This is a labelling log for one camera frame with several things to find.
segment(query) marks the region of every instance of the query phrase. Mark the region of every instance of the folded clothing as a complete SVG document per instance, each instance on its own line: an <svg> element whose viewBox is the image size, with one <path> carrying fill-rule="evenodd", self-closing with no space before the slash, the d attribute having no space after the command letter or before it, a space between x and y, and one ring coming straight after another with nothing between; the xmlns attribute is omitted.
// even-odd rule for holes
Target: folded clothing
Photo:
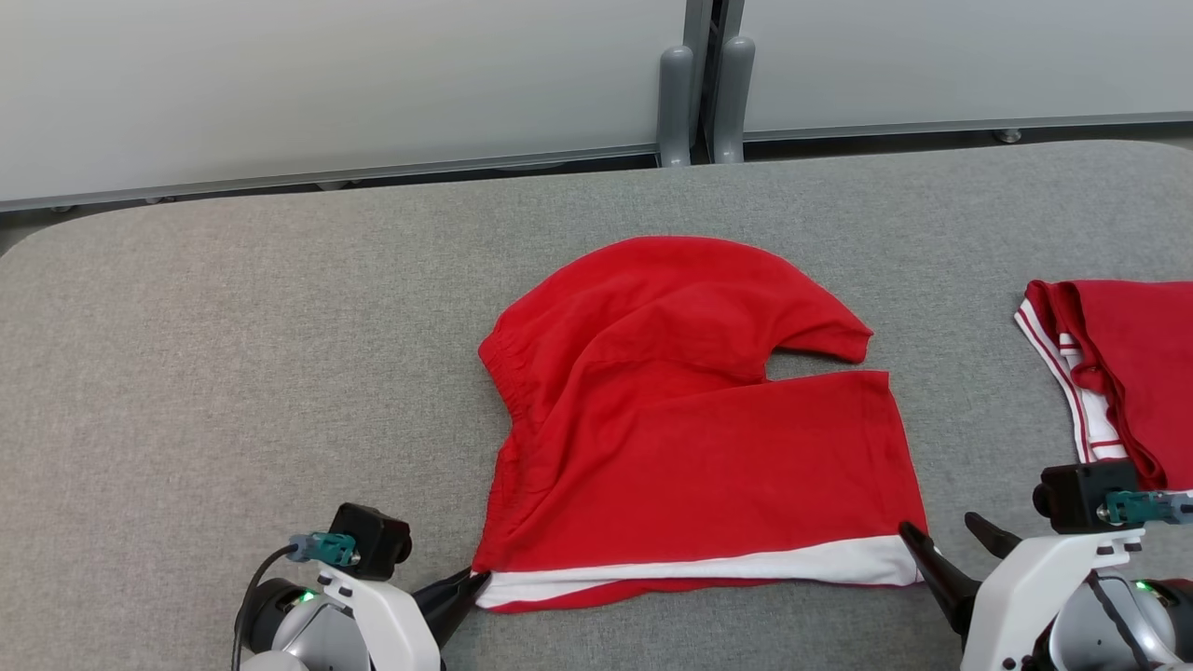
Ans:
<svg viewBox="0 0 1193 671"><path fill-rule="evenodd" d="M639 238L556 272L481 345L512 427L478 604L913 583L897 525L926 521L888 375L766 378L775 347L859 363L870 336L787 261L724 240Z"/></svg>
<svg viewBox="0 0 1193 671"><path fill-rule="evenodd" d="M1130 458L1149 490L1193 488L1193 282L1027 285L1015 322L1061 383L1077 458Z"/></svg>

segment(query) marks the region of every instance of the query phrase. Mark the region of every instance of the black cable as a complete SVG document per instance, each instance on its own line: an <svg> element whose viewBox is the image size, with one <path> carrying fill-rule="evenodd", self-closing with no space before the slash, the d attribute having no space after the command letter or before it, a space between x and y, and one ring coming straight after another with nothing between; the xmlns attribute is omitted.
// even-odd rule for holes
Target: black cable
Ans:
<svg viewBox="0 0 1193 671"><path fill-rule="evenodd" d="M273 550L273 554L271 554L268 558L265 559L265 561L261 562L261 566L256 568L256 573L253 573L253 578L248 581L248 589L245 590L245 598L241 599L240 602L240 610L236 611L236 623L233 627L236 630L236 634L233 636L233 644L231 644L233 645L231 671L240 671L241 641L245 640L245 624L246 624L245 609L248 608L248 599L249 597L253 596L253 590L256 589L256 585L261 581L261 575L265 575L265 572L270 570L270 566L272 566L274 561L297 550L298 546L292 543L284 548L278 548L277 550Z"/></svg>
<svg viewBox="0 0 1193 671"><path fill-rule="evenodd" d="M1106 616L1114 622L1114 628L1118 629L1119 635L1123 636L1123 641L1131 648L1131 657L1135 658L1136 666L1139 671L1151 671L1151 663L1148 661L1148 655L1143 653L1143 646L1139 641L1135 640L1135 634L1131 633L1131 628L1126 626L1126 621L1119 615L1117 608L1111 602L1109 597L1106 596L1106 591L1102 590L1101 581L1098 578L1098 573L1090 571L1089 575L1086 577L1086 583L1089 584L1089 589L1094 592L1094 598L1098 603L1102 604L1102 610L1106 611Z"/></svg>

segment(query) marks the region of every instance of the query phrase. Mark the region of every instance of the whiteboard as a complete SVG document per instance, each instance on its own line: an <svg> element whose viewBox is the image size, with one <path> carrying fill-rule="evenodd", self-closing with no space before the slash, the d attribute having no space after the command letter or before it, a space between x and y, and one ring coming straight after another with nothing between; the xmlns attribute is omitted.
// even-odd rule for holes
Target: whiteboard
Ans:
<svg viewBox="0 0 1193 671"><path fill-rule="evenodd" d="M982 119L1193 117L1189 0L743 0L741 7L740 35L756 45L747 137Z"/></svg>
<svg viewBox="0 0 1193 671"><path fill-rule="evenodd" d="M686 0L5 0L0 202L655 142Z"/></svg>

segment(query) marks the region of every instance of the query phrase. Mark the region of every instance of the gray fabric surface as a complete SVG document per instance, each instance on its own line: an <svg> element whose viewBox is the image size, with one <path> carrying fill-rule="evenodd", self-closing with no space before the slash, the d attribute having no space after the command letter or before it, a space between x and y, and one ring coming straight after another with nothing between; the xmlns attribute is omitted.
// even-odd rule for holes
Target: gray fabric surface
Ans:
<svg viewBox="0 0 1193 671"><path fill-rule="evenodd" d="M866 365L892 371L932 531L984 575L962 515L1047 533L1032 487L1074 458L1061 389L1010 319L1021 293L1193 277L1193 153L1082 142L258 196L35 234L0 258L0 669L223 667L252 570L344 500L410 522L401 586L464 567L508 426L477 344L555 269L649 233L767 248L874 330ZM784 355L772 373L834 368ZM1180 574L1193 533L1145 547L1129 573ZM478 612L445 651L460 671L959 655L923 586L806 583Z"/></svg>

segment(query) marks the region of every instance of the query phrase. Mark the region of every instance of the red fabric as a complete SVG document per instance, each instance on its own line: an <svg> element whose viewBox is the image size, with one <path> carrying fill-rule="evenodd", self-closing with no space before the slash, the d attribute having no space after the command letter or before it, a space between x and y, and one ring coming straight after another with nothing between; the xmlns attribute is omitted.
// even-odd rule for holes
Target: red fabric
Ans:
<svg viewBox="0 0 1193 671"><path fill-rule="evenodd" d="M1106 396L1141 485L1193 488L1193 282L1036 281L1026 296L1053 343L1077 341L1073 380Z"/></svg>
<svg viewBox="0 0 1193 671"><path fill-rule="evenodd" d="M474 570L693 561L923 528L886 373L766 378L777 346L858 363L870 336L787 261L723 240L641 238L563 267L481 345L512 429ZM727 583L740 584L624 580L505 610Z"/></svg>

